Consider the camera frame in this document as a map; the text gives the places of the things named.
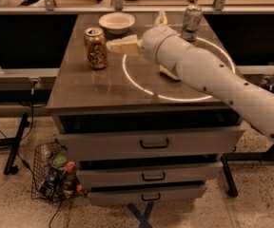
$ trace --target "blue tape cross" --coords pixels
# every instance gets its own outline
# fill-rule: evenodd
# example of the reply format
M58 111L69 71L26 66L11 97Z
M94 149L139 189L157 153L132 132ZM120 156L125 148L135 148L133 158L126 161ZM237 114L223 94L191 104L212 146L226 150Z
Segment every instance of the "blue tape cross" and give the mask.
M127 208L130 210L130 212L140 222L138 228L152 228L152 226L148 222L148 219L149 219L149 215L150 215L150 212L152 211L153 206L154 206L154 202L153 201L148 202L144 214L141 215L140 211L135 207L134 204L130 203L130 204L127 205Z

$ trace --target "silver can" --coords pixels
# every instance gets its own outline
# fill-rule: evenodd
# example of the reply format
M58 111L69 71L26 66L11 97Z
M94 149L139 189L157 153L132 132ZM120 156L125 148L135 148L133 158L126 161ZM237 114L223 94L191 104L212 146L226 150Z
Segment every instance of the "silver can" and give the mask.
M196 40L196 33L203 17L202 8L196 4L187 6L182 29L182 38L188 42Z
M107 67L108 51L104 31L97 27L87 28L84 42L90 66L96 69Z

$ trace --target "brown can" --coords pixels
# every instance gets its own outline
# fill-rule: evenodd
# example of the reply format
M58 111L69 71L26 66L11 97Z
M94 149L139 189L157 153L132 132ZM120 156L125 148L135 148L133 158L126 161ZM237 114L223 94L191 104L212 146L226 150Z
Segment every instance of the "brown can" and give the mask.
M93 27L85 30L85 47L92 68L100 69L108 66L106 37L101 28Z

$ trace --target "cabinet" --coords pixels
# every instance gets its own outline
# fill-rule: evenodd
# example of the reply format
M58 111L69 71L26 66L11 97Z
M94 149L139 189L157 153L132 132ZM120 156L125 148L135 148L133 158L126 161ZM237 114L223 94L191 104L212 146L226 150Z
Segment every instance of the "cabinet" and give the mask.
M147 14L149 23L155 15ZM90 202L200 198L222 168L221 154L244 133L240 116L142 57L110 53L108 67L91 69L83 32L96 21L79 15L47 106ZM146 29L137 24L129 33L140 38ZM208 30L200 36L213 38Z

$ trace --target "speckled floor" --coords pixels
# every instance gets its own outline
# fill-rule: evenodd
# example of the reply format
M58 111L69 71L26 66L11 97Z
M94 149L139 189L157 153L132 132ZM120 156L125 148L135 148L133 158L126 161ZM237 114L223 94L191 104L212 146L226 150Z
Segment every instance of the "speckled floor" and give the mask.
M8 136L16 134L22 113L28 108L0 110L0 129ZM45 109L35 109L33 129L21 143L19 154L31 166L34 149L40 143L51 143L57 129ZM238 151L262 151L270 145L265 137L244 123L246 132L238 143ZM49 222L59 204L48 204L31 199L31 173L16 158L16 175L3 174L9 154L0 150L0 228L42 228ZM233 178L239 191L237 198L227 194L227 184L221 171L215 180L208 181L207 191L201 199L155 202L148 223L132 214L126 205L109 207L91 206L84 197L63 202L51 227L256 227L274 228L274 162L231 162ZM134 204L141 216L146 204Z

